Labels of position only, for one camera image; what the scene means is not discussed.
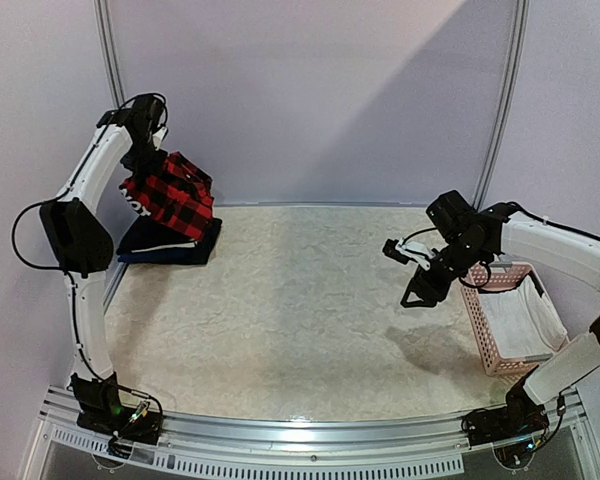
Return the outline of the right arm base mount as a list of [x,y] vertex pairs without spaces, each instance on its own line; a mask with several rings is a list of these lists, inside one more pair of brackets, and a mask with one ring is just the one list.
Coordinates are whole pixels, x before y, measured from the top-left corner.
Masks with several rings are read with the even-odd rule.
[[467,435],[471,446],[498,442],[517,436],[530,435],[541,430],[538,440],[526,447],[527,451],[538,450],[553,439],[562,425],[566,413],[566,400],[559,395],[556,400],[558,424],[549,433],[549,418],[544,405],[531,401],[512,400],[496,409],[475,409],[461,419],[461,430]]

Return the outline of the red black plaid shirt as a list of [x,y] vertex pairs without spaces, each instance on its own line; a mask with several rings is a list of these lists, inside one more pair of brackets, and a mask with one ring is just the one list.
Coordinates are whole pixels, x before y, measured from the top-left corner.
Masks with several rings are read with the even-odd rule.
[[126,178],[119,190],[141,217],[199,242],[214,220],[212,182],[182,153],[172,152],[150,172]]

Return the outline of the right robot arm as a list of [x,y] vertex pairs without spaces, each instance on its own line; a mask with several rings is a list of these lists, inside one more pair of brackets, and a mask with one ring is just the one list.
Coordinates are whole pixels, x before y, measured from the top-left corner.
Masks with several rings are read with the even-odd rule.
[[[440,194],[425,213],[443,247],[429,248],[413,235],[389,240],[383,247],[385,256],[416,265],[400,301],[404,308],[436,307],[472,267],[488,268],[504,255],[551,269],[600,294],[600,235],[533,214],[514,201],[479,210],[456,190]],[[497,427],[504,435],[519,435],[534,422],[535,407],[599,367],[600,310],[586,332],[511,390],[510,404],[498,412]]]

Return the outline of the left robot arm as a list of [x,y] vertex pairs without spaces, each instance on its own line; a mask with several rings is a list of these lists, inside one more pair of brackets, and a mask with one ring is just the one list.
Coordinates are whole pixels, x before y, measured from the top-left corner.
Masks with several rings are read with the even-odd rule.
[[112,382],[104,321],[106,272],[114,254],[111,235],[96,217],[116,166],[126,156],[159,151],[168,132],[166,98],[137,95],[103,114],[77,166],[39,215],[60,272],[65,276],[73,336],[72,371],[85,380]]

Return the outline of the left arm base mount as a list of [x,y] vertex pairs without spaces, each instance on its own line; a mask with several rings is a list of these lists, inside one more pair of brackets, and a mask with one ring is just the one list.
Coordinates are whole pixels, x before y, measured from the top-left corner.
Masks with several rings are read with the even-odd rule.
[[164,410],[154,396],[120,384],[116,373],[91,380],[74,373],[69,386],[80,407],[79,427],[114,440],[158,444]]

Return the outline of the white cloth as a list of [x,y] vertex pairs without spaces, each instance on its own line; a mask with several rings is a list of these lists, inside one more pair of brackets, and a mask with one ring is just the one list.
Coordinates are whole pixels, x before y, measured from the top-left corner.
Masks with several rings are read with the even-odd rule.
[[532,273],[513,289],[480,292],[479,298],[501,357],[551,357],[568,343],[566,328]]

